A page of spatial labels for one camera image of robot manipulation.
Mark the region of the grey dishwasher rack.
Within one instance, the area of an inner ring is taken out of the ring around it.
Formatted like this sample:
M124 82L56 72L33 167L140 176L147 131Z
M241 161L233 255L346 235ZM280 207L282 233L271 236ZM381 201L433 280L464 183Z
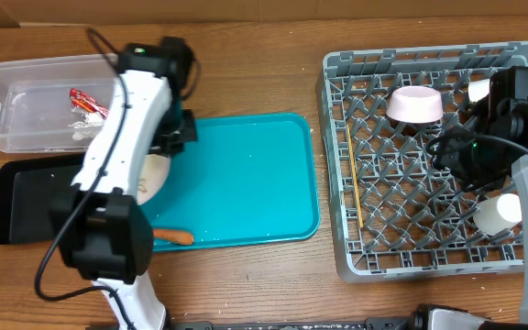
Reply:
M336 51L323 60L318 105L330 187L335 264L343 281L369 282L523 270L518 226L488 236L472 216L483 192L463 192L424 148L451 127L471 128L468 85L528 67L528 41ZM426 86L442 95L432 124L386 116L392 93ZM358 226L346 124L356 158Z

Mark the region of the wooden chopstick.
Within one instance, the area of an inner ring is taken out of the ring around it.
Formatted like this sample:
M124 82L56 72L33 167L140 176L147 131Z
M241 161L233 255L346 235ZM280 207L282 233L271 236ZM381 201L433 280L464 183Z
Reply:
M350 163L350 172L352 178L352 185L354 187L355 206L357 209L357 223L360 229L364 227L361 204L360 204L360 193L358 187L358 176L356 167L356 158L353 150L352 137L348 124L346 124L346 142L348 147L348 157Z

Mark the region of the white round plate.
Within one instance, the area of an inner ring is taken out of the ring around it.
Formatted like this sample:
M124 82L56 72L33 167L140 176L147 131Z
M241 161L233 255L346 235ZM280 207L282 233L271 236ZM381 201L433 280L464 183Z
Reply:
M168 157L148 154L145 157L139 179L147 181L147 191L139 192L137 188L137 204L148 202L163 186L168 178L171 159Z

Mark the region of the peanut shells pile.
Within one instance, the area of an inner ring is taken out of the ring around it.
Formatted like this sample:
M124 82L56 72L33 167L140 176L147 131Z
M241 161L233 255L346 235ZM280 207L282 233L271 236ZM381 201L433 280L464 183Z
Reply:
M140 179L138 182L138 191L140 193L145 193L147 191L147 181L145 179Z

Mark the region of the black plastic tray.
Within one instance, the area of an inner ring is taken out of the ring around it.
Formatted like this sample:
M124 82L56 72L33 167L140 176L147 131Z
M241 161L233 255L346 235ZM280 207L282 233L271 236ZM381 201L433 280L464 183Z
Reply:
M0 169L0 245L54 238L48 207L58 186L70 185L83 164L82 153L13 160Z

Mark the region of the aluminium foil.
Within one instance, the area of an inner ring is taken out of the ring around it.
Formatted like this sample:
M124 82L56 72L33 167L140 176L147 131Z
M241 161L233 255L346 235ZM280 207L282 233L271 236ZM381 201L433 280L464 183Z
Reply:
M104 123L105 120L99 113L85 114L83 121L76 121L70 124L70 127L75 129L72 139L80 141L86 138L94 138Z

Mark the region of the teal serving tray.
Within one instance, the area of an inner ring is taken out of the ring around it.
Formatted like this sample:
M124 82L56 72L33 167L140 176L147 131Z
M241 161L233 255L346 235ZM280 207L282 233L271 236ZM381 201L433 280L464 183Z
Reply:
M198 139L142 204L151 225L187 231L192 248L310 238L320 224L310 127L294 113L197 120Z

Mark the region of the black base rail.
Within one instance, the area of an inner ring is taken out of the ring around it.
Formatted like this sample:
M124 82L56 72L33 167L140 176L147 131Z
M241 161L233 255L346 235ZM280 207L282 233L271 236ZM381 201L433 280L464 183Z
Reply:
M467 311L442 305L420 304L410 316L368 317L351 322L245 323L211 322L175 323L168 321L165 330L523 330L528 324L494 322Z

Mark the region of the red snack wrapper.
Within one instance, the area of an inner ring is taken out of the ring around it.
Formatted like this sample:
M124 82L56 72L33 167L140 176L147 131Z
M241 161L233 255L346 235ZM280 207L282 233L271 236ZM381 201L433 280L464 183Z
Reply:
M98 104L92 96L83 91L71 88L69 97L73 107L79 108L86 113L96 113L102 119L106 119L109 114L109 110L106 107Z

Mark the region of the white paper cup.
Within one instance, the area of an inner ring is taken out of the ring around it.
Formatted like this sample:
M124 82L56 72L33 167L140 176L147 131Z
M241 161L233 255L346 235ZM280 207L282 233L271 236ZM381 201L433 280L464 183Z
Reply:
M478 203L473 221L481 232L495 236L505 229L513 228L522 221L520 197L505 193Z

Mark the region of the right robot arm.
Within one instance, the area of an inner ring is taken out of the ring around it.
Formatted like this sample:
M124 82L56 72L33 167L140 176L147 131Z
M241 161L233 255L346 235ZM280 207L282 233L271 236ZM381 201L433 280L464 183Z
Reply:
M448 168L464 192L496 190L510 178L522 210L524 291L516 329L528 329L528 67L494 73L475 107L471 129L455 126L426 145L432 164Z

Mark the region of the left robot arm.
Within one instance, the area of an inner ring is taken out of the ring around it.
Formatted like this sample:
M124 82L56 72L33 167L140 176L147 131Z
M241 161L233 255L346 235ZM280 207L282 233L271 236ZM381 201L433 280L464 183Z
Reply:
M44 269L54 251L91 286L103 292L121 329L163 329L167 310L148 274L154 235L138 204L145 158L181 152L197 133L193 114L182 108L186 84L198 62L182 38L159 45L129 43L109 63L116 92L101 131L67 188L50 201L55 238L38 266L35 290L41 299Z

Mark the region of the clear plastic bin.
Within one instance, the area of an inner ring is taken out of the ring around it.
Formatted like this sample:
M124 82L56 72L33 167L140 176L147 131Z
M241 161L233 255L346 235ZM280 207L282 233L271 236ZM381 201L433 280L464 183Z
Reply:
M82 151L92 138L72 139L70 124L84 114L72 106L71 88L109 106L116 76L100 55L0 62L0 151Z

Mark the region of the orange carrot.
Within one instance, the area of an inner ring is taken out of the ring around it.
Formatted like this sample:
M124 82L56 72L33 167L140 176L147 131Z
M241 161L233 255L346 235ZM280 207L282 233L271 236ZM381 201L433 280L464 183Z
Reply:
M194 235L187 231L154 228L153 236L181 246L191 246L194 243Z

